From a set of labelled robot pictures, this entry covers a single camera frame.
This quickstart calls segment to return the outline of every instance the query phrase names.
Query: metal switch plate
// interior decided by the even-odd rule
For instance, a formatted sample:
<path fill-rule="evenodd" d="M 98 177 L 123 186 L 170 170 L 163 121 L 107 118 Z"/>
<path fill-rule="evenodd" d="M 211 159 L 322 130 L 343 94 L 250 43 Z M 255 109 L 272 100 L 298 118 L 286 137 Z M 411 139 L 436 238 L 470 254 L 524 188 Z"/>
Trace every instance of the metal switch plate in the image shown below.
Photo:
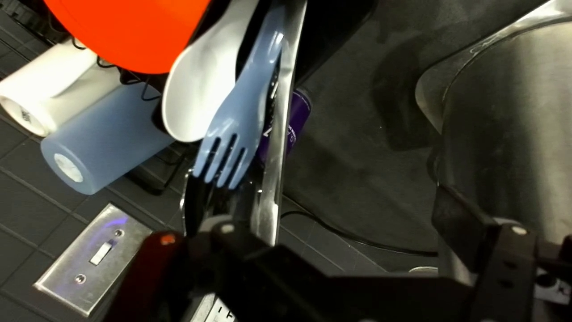
<path fill-rule="evenodd" d="M 150 232 L 107 204 L 34 282 L 34 288 L 89 316 Z"/>

